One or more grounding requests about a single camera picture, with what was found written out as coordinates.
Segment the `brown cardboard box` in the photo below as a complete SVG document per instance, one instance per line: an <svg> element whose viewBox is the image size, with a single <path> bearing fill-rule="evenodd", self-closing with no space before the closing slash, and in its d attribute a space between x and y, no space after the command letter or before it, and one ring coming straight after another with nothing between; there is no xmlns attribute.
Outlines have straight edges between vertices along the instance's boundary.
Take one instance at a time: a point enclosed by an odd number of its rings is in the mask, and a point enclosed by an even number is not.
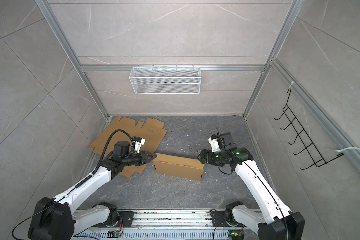
<svg viewBox="0 0 360 240"><path fill-rule="evenodd" d="M188 180L201 181L204 165L199 160L157 154L153 160L156 173Z"/></svg>

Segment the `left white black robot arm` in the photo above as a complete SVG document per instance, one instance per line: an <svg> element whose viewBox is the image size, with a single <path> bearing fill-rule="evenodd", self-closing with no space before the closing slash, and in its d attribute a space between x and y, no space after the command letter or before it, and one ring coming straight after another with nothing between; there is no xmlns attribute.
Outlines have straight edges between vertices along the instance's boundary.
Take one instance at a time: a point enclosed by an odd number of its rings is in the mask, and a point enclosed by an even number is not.
<svg viewBox="0 0 360 240"><path fill-rule="evenodd" d="M156 154L140 149L144 140L130 144L119 141L104 155L100 165L79 183L53 198L42 198L35 207L28 238L31 240L69 240L86 229L104 224L114 226L120 220L117 206L101 202L87 210L79 206L125 167L139 167L151 162Z"/></svg>

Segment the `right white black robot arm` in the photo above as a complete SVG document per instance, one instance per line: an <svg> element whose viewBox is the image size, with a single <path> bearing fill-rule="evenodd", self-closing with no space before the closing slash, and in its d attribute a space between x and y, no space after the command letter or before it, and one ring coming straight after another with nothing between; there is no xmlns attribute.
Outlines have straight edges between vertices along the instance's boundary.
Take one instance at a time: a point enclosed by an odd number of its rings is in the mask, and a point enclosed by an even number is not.
<svg viewBox="0 0 360 240"><path fill-rule="evenodd" d="M278 197L261 174L253 156L246 148L238 148L231 133L216 133L208 139L211 149L201 150L198 160L221 168L229 165L250 190L260 213L250 210L240 201L226 206L223 222L230 226L243 225L261 240L300 240L305 219Z"/></svg>

